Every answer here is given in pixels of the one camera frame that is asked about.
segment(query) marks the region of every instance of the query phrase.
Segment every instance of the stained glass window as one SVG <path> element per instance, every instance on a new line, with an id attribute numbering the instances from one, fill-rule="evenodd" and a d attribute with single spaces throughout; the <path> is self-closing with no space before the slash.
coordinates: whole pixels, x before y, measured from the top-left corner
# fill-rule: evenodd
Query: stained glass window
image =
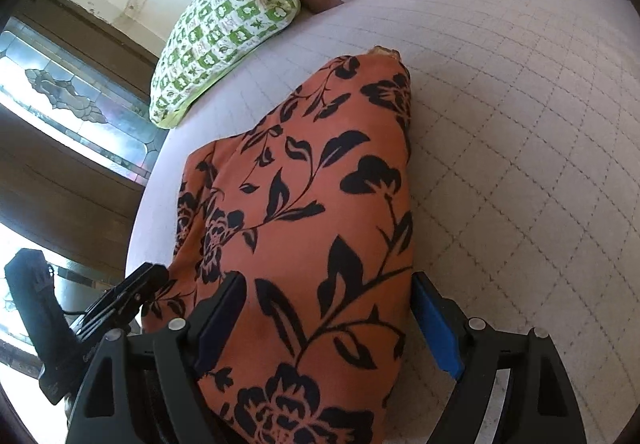
<path id="1" fill-rule="evenodd" d="M 142 185 L 168 133 L 147 104 L 15 18 L 0 35 L 0 103 Z"/>

